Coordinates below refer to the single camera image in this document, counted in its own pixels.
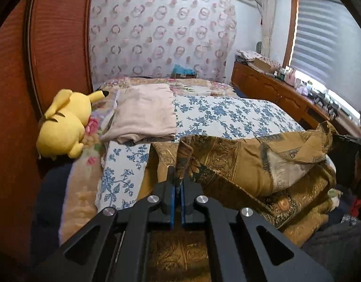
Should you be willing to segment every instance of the wall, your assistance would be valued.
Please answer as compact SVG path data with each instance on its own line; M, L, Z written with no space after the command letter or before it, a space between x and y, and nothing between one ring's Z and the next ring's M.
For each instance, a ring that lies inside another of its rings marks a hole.
M283 63L288 43L291 0L276 0L270 58Z
M240 50L256 50L256 43L261 41L261 15L257 9L256 2L240 2L232 0L235 6L237 31L234 45L226 60L225 74L230 82L233 72L235 52Z

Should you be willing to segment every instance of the folded pink blanket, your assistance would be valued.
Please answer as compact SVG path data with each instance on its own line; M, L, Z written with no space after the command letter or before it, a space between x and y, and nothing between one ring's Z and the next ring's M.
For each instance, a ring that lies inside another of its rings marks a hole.
M122 89L113 122L101 141L137 142L147 137L174 139L177 132L174 95L167 84Z

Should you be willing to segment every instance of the pink bag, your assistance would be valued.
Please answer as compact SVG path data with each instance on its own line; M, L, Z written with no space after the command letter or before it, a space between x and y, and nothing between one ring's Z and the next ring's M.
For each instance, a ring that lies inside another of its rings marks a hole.
M290 86L294 87L296 82L296 70L292 69L291 72L286 73L285 75L285 82Z
M300 86L296 89L296 92L298 92L298 93L301 94L301 95L304 95L305 97L308 95L307 87L306 87L304 84L300 85Z

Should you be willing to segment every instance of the red object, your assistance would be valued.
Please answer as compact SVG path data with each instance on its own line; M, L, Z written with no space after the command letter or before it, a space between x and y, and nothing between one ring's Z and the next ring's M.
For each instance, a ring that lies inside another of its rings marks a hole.
M99 128L100 124L94 117L89 117L87 126L85 127L85 134L88 136L93 135Z
M354 217L358 217L360 207L361 207L361 199L354 196L353 204L350 207L350 215Z

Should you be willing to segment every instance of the wooden window frame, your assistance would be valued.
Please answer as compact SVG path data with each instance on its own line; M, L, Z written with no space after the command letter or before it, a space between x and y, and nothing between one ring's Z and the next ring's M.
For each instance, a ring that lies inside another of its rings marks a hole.
M293 48L294 36L296 31L296 14L298 12L298 0L291 0L290 26L288 35L288 44L286 45L285 56L282 67L286 68L290 63L291 51Z

